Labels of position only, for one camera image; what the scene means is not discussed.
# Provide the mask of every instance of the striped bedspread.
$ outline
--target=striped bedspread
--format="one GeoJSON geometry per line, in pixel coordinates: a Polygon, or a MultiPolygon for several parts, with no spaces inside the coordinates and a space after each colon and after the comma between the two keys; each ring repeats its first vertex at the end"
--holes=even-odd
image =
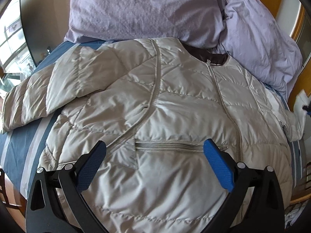
{"type": "MultiPolygon", "coordinates": [[[[80,45],[97,50],[102,44],[109,43],[113,43],[113,41],[100,40],[80,45]]],[[[75,45],[78,44],[68,41],[63,42],[38,65],[35,72],[54,63],[69,48],[75,45]]],[[[276,93],[281,97],[285,107],[288,108],[282,96],[278,92],[276,93]]],[[[0,165],[15,188],[26,199],[38,166],[39,157],[45,148],[45,141],[61,111],[62,109],[58,109],[48,117],[40,118],[9,133],[0,135],[0,165]]],[[[293,187],[302,177],[301,146],[303,143],[302,140],[289,143],[292,154],[293,187]]]]}

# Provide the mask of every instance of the white wall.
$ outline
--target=white wall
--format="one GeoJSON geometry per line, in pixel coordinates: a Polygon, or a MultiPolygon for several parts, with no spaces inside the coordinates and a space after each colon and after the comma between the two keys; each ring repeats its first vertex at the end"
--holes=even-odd
{"type": "Polygon", "coordinates": [[[292,36],[298,20],[301,3],[299,0],[282,0],[276,15],[279,27],[292,36]]]}
{"type": "Polygon", "coordinates": [[[36,62],[48,46],[63,42],[68,30],[70,0],[21,0],[25,38],[36,62]]]}

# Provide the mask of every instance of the window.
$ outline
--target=window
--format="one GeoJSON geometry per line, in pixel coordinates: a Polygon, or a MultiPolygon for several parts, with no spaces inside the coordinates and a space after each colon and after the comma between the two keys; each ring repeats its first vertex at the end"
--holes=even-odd
{"type": "Polygon", "coordinates": [[[0,18],[0,97],[21,83],[35,69],[26,44],[20,12],[20,0],[12,0],[0,18]]]}

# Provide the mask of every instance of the pillow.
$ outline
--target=pillow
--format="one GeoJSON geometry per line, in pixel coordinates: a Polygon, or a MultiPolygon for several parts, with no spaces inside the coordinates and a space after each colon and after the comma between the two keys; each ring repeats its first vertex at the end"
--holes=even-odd
{"type": "Polygon", "coordinates": [[[191,46],[215,47],[224,7],[225,0],[70,0],[64,40],[176,37],[191,46]]]}
{"type": "Polygon", "coordinates": [[[287,100],[302,69],[295,41],[279,28],[260,0],[227,0],[225,15],[226,29],[213,52],[227,52],[287,100]]]}

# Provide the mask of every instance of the quilted jacket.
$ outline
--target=quilted jacket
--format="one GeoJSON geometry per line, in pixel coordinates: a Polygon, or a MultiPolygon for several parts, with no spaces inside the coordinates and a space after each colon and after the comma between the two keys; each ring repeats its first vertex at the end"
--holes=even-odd
{"type": "MultiPolygon", "coordinates": [[[[227,195],[203,142],[212,138],[248,167],[272,166],[287,206],[287,140],[302,137],[304,101],[299,96],[295,112],[289,112],[232,57],[223,65],[202,62],[174,38],[98,50],[76,45],[6,96],[3,132],[65,106],[39,165],[61,169],[104,141],[107,156],[83,196],[110,232],[200,232],[227,195]]],[[[235,223],[250,197],[251,190],[235,223]]]]}

